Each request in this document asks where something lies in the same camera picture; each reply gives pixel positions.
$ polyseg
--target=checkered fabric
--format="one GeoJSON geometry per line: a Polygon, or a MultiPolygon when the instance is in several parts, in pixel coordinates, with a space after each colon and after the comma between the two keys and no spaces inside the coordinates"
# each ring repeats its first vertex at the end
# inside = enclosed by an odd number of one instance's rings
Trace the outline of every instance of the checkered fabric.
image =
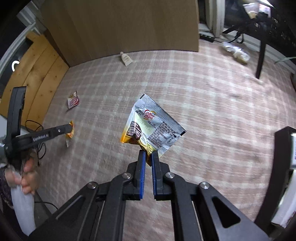
{"type": "MultiPolygon", "coordinates": [[[[200,51],[129,53],[89,61],[68,70],[46,115],[45,128],[75,124],[71,146],[60,136],[46,143],[41,160],[48,201],[61,206],[89,181],[108,182],[136,161],[140,147],[121,144],[135,101],[148,94],[187,132],[160,158],[186,181],[208,181],[251,220],[268,187],[274,132],[296,126],[296,93],[289,71],[258,53],[236,62],[218,43],[200,40],[200,51]],[[80,104],[67,110],[76,91],[80,104]]],[[[170,202],[153,199],[146,167],[144,199],[127,201],[124,240],[173,240],[170,202]]]]}

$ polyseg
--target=coffee mate logo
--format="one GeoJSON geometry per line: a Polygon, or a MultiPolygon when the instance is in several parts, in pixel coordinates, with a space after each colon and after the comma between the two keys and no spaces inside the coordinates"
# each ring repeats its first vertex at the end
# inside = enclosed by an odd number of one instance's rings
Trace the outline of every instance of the coffee mate logo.
{"type": "Polygon", "coordinates": [[[145,120],[153,120],[153,118],[155,117],[155,115],[156,115],[156,112],[155,111],[153,111],[153,110],[145,110],[145,115],[144,115],[144,117],[143,117],[143,119],[145,119],[145,120]]]}

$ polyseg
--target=white squeeze tube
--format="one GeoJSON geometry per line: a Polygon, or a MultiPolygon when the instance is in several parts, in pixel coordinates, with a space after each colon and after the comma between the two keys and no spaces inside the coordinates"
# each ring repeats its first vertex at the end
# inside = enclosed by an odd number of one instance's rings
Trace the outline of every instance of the white squeeze tube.
{"type": "Polygon", "coordinates": [[[34,197],[31,193],[24,194],[21,185],[11,188],[11,199],[17,221],[22,232],[29,236],[36,229],[34,219],[34,197]]]}
{"type": "Polygon", "coordinates": [[[125,66],[128,66],[130,63],[133,62],[130,56],[128,56],[126,53],[120,52],[120,55],[125,66]]]}

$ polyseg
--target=wooden plank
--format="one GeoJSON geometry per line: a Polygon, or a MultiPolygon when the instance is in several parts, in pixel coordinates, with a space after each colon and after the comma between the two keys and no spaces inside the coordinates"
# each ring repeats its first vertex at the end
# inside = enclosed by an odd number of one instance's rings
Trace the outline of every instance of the wooden plank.
{"type": "MultiPolygon", "coordinates": [[[[29,111],[28,120],[43,123],[50,102],[68,69],[68,65],[61,57],[58,57],[38,89],[29,111]]],[[[38,125],[27,122],[27,127],[35,130],[38,125]]]]}
{"type": "Polygon", "coordinates": [[[196,0],[51,0],[41,12],[70,66],[120,51],[198,51],[196,0]]]}
{"type": "Polygon", "coordinates": [[[25,106],[22,111],[22,125],[25,125],[27,120],[29,110],[35,98],[35,95],[45,79],[46,74],[48,73],[51,66],[54,64],[58,58],[57,52],[51,45],[48,45],[45,51],[40,55],[31,71],[29,72],[23,86],[27,86],[26,97],[25,97],[25,106]]]}
{"type": "Polygon", "coordinates": [[[2,95],[0,114],[7,117],[8,106],[13,87],[22,86],[40,55],[48,46],[45,36],[39,36],[20,60],[16,70],[12,73],[2,95]]]}
{"type": "Polygon", "coordinates": [[[28,32],[28,34],[26,35],[26,38],[31,40],[32,42],[35,42],[38,37],[39,35],[34,33],[33,31],[28,32]]]}

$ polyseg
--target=human hand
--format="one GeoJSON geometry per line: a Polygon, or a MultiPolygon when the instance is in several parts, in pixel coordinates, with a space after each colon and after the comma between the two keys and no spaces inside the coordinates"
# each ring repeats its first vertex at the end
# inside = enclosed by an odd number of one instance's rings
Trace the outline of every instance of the human hand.
{"type": "Polygon", "coordinates": [[[5,170],[5,177],[8,185],[14,187],[15,185],[21,185],[24,194],[34,194],[36,189],[39,187],[40,177],[35,170],[35,162],[32,157],[26,161],[24,165],[24,172],[22,177],[18,177],[13,173],[11,169],[5,170]]]}

